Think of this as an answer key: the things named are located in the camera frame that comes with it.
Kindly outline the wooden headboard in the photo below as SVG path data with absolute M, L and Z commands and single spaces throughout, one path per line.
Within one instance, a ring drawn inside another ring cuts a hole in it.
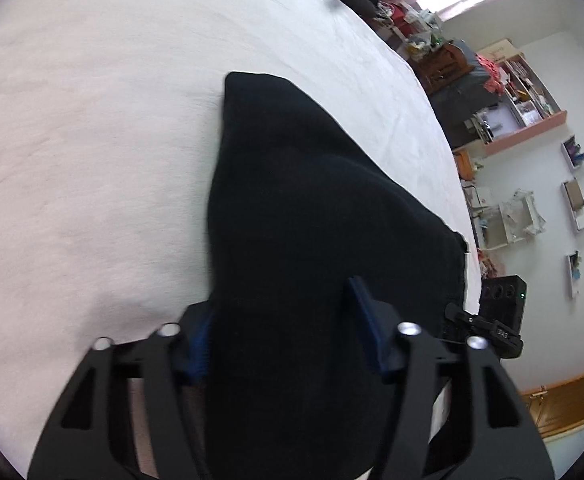
M 544 439 L 584 426 L 584 374 L 522 392 L 521 398 Z

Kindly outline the wooden chair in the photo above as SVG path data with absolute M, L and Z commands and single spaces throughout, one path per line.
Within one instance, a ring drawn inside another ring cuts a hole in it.
M 428 96 L 473 70 L 463 51 L 451 42 L 424 55 L 420 61 L 413 62 L 412 68 Z

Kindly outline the pink bed blanket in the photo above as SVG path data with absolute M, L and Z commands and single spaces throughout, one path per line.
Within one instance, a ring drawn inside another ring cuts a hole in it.
M 471 235 L 419 81 L 339 0 L 0 0 L 0 451 L 17 471 L 94 339 L 207 297 L 232 70 L 292 81 Z

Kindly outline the pink bookshelf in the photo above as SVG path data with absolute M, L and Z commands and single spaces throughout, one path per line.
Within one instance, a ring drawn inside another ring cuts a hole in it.
M 452 151 L 488 157 L 566 123 L 568 112 L 510 40 L 501 39 L 478 55 L 498 66 L 502 90 L 495 93 L 496 103 L 475 110 L 448 137 Z

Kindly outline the black pants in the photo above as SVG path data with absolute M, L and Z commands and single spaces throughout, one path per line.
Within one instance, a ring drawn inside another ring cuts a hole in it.
M 290 81 L 229 73 L 207 212 L 205 453 L 216 479 L 354 479 L 395 389 L 362 348 L 359 276 L 431 334 L 466 292 L 464 238 Z

